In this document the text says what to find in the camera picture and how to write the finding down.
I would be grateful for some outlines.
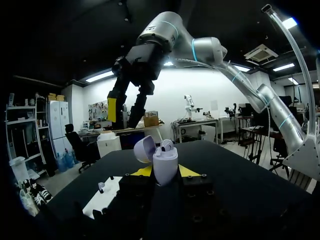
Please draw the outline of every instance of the ceiling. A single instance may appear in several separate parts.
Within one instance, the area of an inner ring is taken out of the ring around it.
[[[14,75],[65,85],[112,67],[126,55],[138,35],[159,13],[179,13],[194,38],[216,37],[228,49],[225,60],[274,80],[301,72],[283,33],[261,12],[267,0],[60,0],[14,5],[11,36]],[[290,15],[279,12],[281,19]],[[315,51],[297,26],[290,29],[310,70]],[[246,62],[244,54],[260,44],[279,57],[262,66]],[[274,72],[273,68],[295,67]]]
[[[316,70],[309,71],[309,74],[310,74],[311,82],[317,83],[317,80],[318,80],[317,71]],[[305,84],[305,79],[301,72],[277,78],[274,80],[274,82],[282,86],[292,86],[293,83],[288,78],[294,78],[294,80],[296,80],[298,84]]]

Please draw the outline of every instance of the white bin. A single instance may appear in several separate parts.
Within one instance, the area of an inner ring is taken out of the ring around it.
[[[101,137],[98,139],[98,141],[96,141],[99,149],[100,158],[112,151],[121,150],[120,137],[112,135],[111,137],[111,139],[107,139],[107,137]]]
[[[18,156],[9,161],[9,164],[12,168],[14,176],[17,182],[23,182],[26,179],[29,179],[28,170],[26,167],[25,158],[23,156]]]

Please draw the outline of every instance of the air conditioning vent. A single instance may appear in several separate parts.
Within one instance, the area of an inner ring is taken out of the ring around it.
[[[251,50],[244,55],[246,60],[252,59],[256,62],[261,62],[263,60],[269,59],[271,57],[277,58],[279,55],[268,48],[266,45],[261,44],[255,49]]]

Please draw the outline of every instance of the black office chair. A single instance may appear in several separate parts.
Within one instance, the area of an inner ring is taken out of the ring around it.
[[[275,138],[273,144],[273,151],[279,153],[279,155],[276,156],[277,158],[270,159],[270,165],[273,165],[273,167],[270,168],[269,171],[272,172],[273,170],[276,170],[278,168],[285,169],[286,176],[289,178],[289,168],[288,166],[283,164],[283,161],[288,156],[287,145],[285,140]]]
[[[74,131],[73,124],[65,125],[65,136],[70,142],[75,157],[78,161],[83,162],[82,166],[79,168],[79,173],[85,167],[90,167],[91,164],[94,164],[97,160],[100,159],[100,154],[96,142],[85,143],[81,140],[79,135]]]

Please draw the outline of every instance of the black table surface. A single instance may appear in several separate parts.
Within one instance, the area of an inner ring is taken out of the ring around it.
[[[270,217],[310,196],[287,180],[212,142],[198,140],[175,146],[179,164],[207,174],[213,181],[216,196],[233,216]],[[73,217],[74,202],[84,208],[98,190],[99,182],[146,166],[136,160],[133,150],[113,151],[80,174],[47,206],[58,219]]]

